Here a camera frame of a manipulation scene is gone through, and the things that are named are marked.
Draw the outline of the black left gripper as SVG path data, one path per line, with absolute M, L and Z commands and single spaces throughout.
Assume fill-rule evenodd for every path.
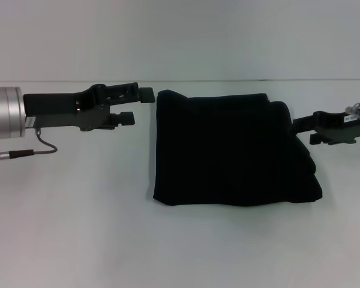
M 97 84 L 76 93 L 25 94 L 23 101 L 26 118 L 34 119 L 34 129 L 77 127 L 92 131 L 134 125 L 133 112 L 111 113 L 110 105 L 154 103 L 155 95 L 152 88 L 140 88 L 134 82 L 107 87 Z

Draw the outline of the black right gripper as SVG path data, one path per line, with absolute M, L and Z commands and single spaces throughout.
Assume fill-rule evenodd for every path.
M 314 112 L 292 121 L 292 133 L 315 131 L 310 145 L 354 144 L 360 137 L 360 104 L 347 107 L 342 113 Z

